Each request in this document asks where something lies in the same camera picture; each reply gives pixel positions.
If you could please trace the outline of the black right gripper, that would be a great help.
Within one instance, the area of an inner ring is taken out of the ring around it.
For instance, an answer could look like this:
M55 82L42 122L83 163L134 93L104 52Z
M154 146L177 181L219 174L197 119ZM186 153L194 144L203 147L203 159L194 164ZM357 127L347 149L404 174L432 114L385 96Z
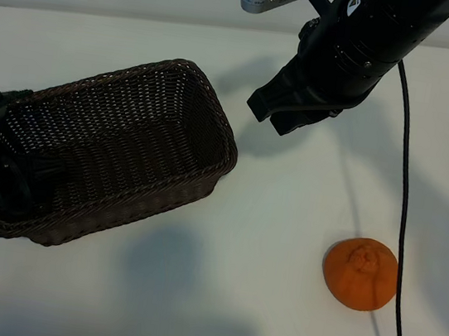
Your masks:
M335 118L364 100L421 43L431 0L309 0L319 17L297 54L247 104L279 136Z

